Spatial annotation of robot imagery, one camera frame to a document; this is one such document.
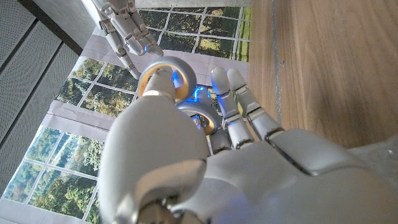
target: white paper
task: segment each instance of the white paper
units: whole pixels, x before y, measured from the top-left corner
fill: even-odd
[[[88,224],[79,218],[50,212],[31,205],[24,205],[8,199],[0,199],[0,221],[5,219],[11,223],[31,224],[31,223],[70,223]]]
[[[105,142],[114,117],[54,100],[42,125]]]

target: blue led light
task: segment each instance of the blue led light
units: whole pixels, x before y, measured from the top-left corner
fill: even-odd
[[[201,87],[198,87],[198,88],[193,92],[193,97],[195,97],[195,100],[198,100],[198,91],[204,90],[204,89],[205,89],[205,87],[201,86]]]

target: robot finger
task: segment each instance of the robot finger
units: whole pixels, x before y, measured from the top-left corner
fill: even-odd
[[[144,38],[147,39],[148,45],[147,48],[144,47],[144,51],[154,54],[157,56],[163,56],[163,50],[157,45],[157,41],[154,39],[152,34],[149,33],[147,26],[144,24],[141,16],[138,14],[137,11],[132,12],[130,18],[136,24],[136,26],[140,29],[141,33],[143,34]]]
[[[259,139],[268,141],[273,134],[284,131],[281,125],[260,106],[238,70],[230,69],[227,76],[231,89],[242,106],[243,114],[248,118]]]
[[[116,52],[116,55],[119,57],[120,61],[122,61],[123,65],[129,70],[131,75],[133,75],[133,77],[138,80],[140,77],[140,73],[129,58],[118,34],[116,32],[109,33],[108,35],[106,35],[106,40],[111,45],[112,49]]]
[[[113,11],[111,7],[105,9],[105,13],[111,19],[111,23],[116,29],[116,32],[124,40],[124,45],[128,50],[136,55],[145,54],[146,46],[150,43],[141,33],[141,30],[129,17],[128,12],[124,11],[123,14],[118,14]]]
[[[209,139],[213,155],[221,151],[231,150],[231,145],[229,144],[228,138],[226,137],[224,130],[221,128],[215,133],[209,135]]]
[[[248,145],[248,143],[254,142],[235,104],[225,69],[218,67],[211,71],[211,84],[217,94],[218,104],[224,116],[226,128],[231,137],[233,147],[235,149],[240,149]]]

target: robotic arm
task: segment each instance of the robotic arm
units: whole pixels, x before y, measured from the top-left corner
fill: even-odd
[[[127,51],[136,55],[146,52],[163,56],[162,49],[149,33],[134,0],[81,0],[96,25],[104,31],[106,39],[135,79],[140,73],[129,58]]]
[[[186,101],[196,85],[186,62],[161,57],[143,71],[139,99],[105,142],[105,223],[396,223],[396,193],[362,162],[308,131],[283,130],[237,70],[216,68],[211,81],[232,148],[206,92]]]

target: wood grain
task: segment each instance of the wood grain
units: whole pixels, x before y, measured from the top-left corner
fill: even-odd
[[[253,1],[251,7],[248,87],[276,119],[274,49],[271,1]]]
[[[345,147],[397,134],[398,2],[279,0],[275,5],[283,126],[314,131]],[[252,39],[272,23],[255,8]],[[266,78],[253,74],[258,61],[265,66],[273,60],[261,54],[263,45],[250,47],[249,81],[256,84],[251,87],[262,88],[254,90],[257,97],[269,95],[274,91],[264,90]]]

